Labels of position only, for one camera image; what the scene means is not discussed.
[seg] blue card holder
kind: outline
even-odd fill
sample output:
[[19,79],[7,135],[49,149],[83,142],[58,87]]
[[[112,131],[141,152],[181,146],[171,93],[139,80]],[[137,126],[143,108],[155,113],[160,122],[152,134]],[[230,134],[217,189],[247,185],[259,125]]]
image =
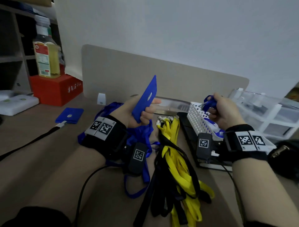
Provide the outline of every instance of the blue card holder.
[[140,116],[141,112],[145,111],[145,108],[150,106],[153,99],[155,98],[157,93],[157,79],[156,75],[154,75],[152,81],[147,86],[145,92],[141,96],[140,100],[136,104],[134,110],[132,111],[132,116],[137,121],[137,123],[141,123]]
[[68,124],[76,124],[80,119],[83,109],[79,108],[65,108],[64,111],[56,118],[55,123],[67,121]]

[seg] person's left hand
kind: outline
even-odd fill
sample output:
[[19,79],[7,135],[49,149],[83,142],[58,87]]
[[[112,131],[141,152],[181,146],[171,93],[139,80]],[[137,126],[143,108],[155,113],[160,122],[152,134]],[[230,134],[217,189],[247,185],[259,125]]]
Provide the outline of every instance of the person's left hand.
[[[122,122],[127,128],[136,128],[141,125],[148,125],[150,120],[152,119],[153,113],[156,111],[154,106],[149,106],[145,108],[145,111],[141,112],[140,120],[141,123],[137,123],[137,121],[132,116],[132,111],[136,104],[138,103],[141,95],[137,95],[131,97],[128,101],[126,101],[122,106],[114,110],[110,115],[115,117],[117,120]],[[160,104],[161,100],[154,98],[152,104]]]

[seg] beige partition panel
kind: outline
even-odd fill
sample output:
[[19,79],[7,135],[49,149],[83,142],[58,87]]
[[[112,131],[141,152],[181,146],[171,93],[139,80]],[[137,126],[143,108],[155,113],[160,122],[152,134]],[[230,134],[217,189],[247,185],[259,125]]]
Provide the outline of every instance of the beige partition panel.
[[86,97],[106,94],[106,103],[124,102],[142,94],[154,75],[157,96],[202,102],[214,91],[228,96],[233,88],[246,88],[247,78],[145,57],[99,46],[82,47],[83,89]]

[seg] yellow lanyard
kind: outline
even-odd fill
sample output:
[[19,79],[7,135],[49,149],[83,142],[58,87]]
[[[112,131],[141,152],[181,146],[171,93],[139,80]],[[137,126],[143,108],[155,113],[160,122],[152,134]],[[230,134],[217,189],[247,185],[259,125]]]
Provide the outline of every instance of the yellow lanyard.
[[[163,127],[157,126],[162,134],[169,139],[172,143],[176,145],[178,132],[180,129],[180,121],[178,118],[174,118],[171,122],[168,118],[163,120]],[[166,162],[168,164],[169,170],[177,183],[181,186],[181,188],[188,193],[192,197],[196,197],[196,192],[193,186],[192,178],[189,174],[187,164],[180,154],[179,151],[170,146],[164,146],[162,150],[162,157],[165,156]],[[205,183],[199,181],[199,185],[201,190],[207,192],[211,199],[215,197],[214,191],[207,186]],[[200,213],[200,202],[198,198],[191,198],[186,195],[186,199],[183,200],[184,210],[188,221],[189,227],[196,227],[196,222],[202,221],[202,215]],[[178,215],[175,207],[171,211],[172,215],[172,226],[180,227]]]

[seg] plastic bottle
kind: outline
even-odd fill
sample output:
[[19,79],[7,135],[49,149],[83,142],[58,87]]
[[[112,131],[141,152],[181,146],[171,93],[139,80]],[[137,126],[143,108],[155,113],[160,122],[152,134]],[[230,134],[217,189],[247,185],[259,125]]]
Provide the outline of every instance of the plastic bottle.
[[39,75],[47,78],[60,76],[59,52],[61,51],[51,37],[50,20],[35,15],[37,36],[33,40],[34,53]]

